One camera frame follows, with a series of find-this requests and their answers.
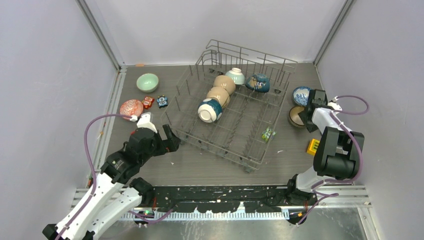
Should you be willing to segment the blue floral white bowl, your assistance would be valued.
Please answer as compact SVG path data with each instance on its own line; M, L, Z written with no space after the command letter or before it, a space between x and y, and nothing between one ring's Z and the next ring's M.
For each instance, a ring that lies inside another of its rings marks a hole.
M307 86L296 87L292 92L293 102L298 106L305 107L308 104L311 88Z

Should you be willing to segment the brown ribbed bowl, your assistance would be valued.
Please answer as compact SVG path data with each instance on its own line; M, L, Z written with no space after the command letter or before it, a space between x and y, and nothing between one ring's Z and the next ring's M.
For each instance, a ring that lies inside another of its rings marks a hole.
M299 113L303 112L305 109L304 106L294 106L289 110L288 121L289 123L296 128L305 128L305 124L299 116Z

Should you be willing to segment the pale green celadon bowl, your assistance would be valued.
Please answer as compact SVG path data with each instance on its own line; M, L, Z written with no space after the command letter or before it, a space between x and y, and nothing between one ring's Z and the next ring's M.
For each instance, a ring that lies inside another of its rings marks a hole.
M159 86L159 77L153 73L145 73L136 80L136 87L144 93L152 93Z

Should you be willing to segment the grey wire dish rack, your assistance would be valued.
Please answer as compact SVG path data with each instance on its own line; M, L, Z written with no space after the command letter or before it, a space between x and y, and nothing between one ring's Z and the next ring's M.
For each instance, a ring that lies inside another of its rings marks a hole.
M194 65L187 68L176 85L176 94L161 115L163 123L185 143L196 146L243 167L250 173L261 166L271 139L261 134L274 132L285 102L297 61L251 48L211 39ZM223 115L212 123L198 117L198 106L213 87L214 79L232 68L246 78L264 74L270 79L269 92L237 85Z

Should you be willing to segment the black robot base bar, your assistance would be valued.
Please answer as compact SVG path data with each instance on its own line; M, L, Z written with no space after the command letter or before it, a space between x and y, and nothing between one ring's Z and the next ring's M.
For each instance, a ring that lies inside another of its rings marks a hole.
M284 207L294 207L289 222L297 223L311 209L317 197L288 185L214 185L153 186L139 206L158 212L200 214L283 214Z

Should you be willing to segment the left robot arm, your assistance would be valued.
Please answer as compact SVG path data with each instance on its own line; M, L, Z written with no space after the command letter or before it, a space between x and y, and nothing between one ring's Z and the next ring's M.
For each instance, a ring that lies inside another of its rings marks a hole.
M152 123L137 128L120 150L106 158L75 208L59 223L48 224L42 234L48 240L97 240L124 213L139 205L148 207L154 188L135 175L151 157L175 152L181 143L169 125L162 127L166 139Z

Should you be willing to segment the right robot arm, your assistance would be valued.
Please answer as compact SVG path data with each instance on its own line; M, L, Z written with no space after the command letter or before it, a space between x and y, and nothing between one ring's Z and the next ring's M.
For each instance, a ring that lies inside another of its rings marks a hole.
M294 175L287 183L285 200L291 205L309 202L316 189L327 183L350 184L363 170L365 137L338 118L338 113L353 115L352 111L341 108L339 99L336 96L328 100L324 90L311 89L304 110L298 114L310 133L320 131L321 139L312 167Z

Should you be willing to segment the red owl toy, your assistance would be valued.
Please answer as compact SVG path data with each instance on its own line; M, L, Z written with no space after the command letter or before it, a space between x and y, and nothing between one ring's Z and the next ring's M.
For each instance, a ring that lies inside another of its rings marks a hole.
M151 96L146 96L142 101L143 108L148 110L152 107L153 103L155 102L155 99Z

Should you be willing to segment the teal and white bowl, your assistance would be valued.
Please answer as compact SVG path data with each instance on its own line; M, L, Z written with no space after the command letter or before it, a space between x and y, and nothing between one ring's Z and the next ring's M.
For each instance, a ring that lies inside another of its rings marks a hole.
M221 104L213 98L204 99L197 108L198 117L205 123L217 121L223 114Z

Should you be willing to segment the dark teal painted bowl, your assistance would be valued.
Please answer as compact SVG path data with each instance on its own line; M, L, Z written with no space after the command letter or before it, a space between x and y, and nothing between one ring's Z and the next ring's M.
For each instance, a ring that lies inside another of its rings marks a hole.
M255 92L267 93L270 91L270 78L263 73L255 73L248 77L245 86Z

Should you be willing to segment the green owl toy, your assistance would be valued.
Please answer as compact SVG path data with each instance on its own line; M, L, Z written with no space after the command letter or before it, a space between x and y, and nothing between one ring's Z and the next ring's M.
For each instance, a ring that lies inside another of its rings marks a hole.
M261 139L267 143L269 140L272 140L274 136L276 135L276 132L273 131L270 127L267 127L266 130L264 130L261 134Z

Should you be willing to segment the beige bowl lower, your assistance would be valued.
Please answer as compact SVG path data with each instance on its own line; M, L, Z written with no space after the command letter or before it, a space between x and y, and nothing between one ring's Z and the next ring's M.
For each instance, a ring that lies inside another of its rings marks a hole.
M212 87L206 94L206 97L209 99L217 100L223 109L226 108L230 102L229 93L223 87L220 86Z

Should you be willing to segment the beige bowl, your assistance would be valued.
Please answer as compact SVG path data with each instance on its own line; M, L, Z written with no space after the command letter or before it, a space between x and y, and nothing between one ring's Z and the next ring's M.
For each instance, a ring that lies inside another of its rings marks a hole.
M220 86L212 87L206 94L206 97L209 99L217 100L223 109L226 108L230 102L229 93L223 87Z
M234 80L227 75L217 76L214 79L213 86L225 89L229 95L232 95L236 90L236 84Z

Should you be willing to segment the beige bowl upper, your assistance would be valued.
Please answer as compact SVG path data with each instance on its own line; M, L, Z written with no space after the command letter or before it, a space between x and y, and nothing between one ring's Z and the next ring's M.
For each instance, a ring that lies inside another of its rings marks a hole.
M214 79L213 86L225 89L229 95L232 95L236 90L236 84L234 80L227 75L217 76Z

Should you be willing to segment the light green striped bowl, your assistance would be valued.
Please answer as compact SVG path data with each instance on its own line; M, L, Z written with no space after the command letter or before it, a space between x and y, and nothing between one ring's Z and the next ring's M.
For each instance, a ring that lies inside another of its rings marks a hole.
M237 67L233 67L229 71L225 73L227 77L230 77L236 85L244 85L245 84L245 76L242 73L242 70Z

